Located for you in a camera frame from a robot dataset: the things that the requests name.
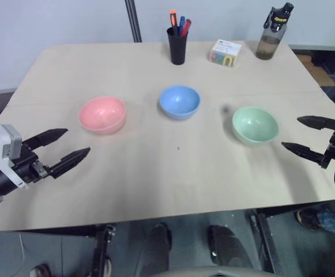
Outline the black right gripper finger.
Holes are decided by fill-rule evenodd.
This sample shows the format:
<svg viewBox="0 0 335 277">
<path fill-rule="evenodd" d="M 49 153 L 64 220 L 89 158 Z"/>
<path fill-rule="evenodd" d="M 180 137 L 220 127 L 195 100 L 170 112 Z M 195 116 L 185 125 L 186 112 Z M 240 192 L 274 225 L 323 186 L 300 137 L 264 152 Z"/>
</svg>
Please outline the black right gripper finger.
<svg viewBox="0 0 335 277">
<path fill-rule="evenodd" d="M 309 147 L 306 147 L 304 145 L 300 145 L 297 143 L 287 143 L 282 142 L 281 143 L 287 150 L 291 151 L 295 155 L 310 160 L 312 162 L 315 162 L 316 164 L 320 165 L 321 161 L 323 159 L 323 154 L 312 151 Z"/>
<path fill-rule="evenodd" d="M 302 116 L 298 117 L 297 120 L 308 126 L 309 128 L 313 129 L 330 129 L 330 130 L 335 130 L 335 119 L 330 119 L 326 117 L 319 117 L 319 116 L 314 116 L 314 115 L 307 115 L 307 116 Z"/>
</svg>

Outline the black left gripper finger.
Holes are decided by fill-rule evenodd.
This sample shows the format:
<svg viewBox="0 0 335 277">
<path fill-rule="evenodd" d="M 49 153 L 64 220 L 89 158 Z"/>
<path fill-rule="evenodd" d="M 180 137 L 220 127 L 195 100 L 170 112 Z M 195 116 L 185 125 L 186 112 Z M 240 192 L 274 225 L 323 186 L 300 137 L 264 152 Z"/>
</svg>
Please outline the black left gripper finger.
<svg viewBox="0 0 335 277">
<path fill-rule="evenodd" d="M 72 168 L 76 167 L 89 154 L 91 148 L 84 148 L 63 157 L 57 164 L 50 167 L 50 176 L 54 179 L 60 177 Z"/>
<path fill-rule="evenodd" d="M 45 147 L 55 141 L 57 141 L 61 136 L 63 136 L 68 129 L 66 128 L 56 128 L 56 129 L 49 129 L 43 133 L 40 133 L 36 136 L 33 136 L 25 141 L 22 142 L 22 145 L 25 145 L 32 151 L 39 148 Z"/>
</svg>

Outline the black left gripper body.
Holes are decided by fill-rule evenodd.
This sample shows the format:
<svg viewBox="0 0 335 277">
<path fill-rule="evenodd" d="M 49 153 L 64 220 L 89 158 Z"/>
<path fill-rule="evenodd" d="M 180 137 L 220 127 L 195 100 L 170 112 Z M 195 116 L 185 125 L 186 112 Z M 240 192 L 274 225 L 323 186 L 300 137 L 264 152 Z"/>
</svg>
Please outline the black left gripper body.
<svg viewBox="0 0 335 277">
<path fill-rule="evenodd" d="M 35 183 L 49 176 L 53 177 L 50 168 L 42 165 L 34 152 L 36 148 L 45 146 L 47 144 L 23 143 L 20 157 L 12 160 L 14 164 L 12 169 L 25 183 Z"/>
</svg>

